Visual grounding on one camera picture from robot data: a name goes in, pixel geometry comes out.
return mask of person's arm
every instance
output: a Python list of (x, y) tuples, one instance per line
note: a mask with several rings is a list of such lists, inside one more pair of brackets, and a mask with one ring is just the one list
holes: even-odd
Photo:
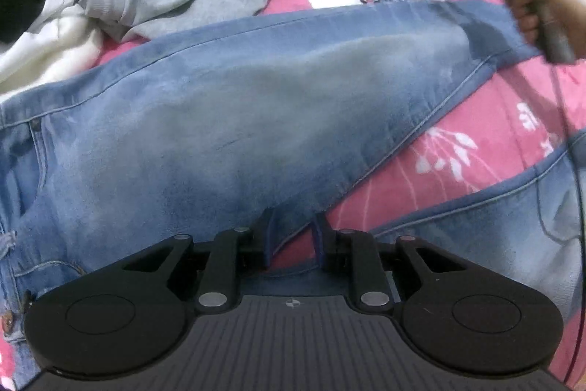
[(577, 58), (586, 57), (586, 4), (581, 0), (507, 0), (517, 19), (519, 30), (530, 44), (537, 41), (537, 15), (528, 5), (533, 1), (545, 1), (552, 14), (561, 24)]

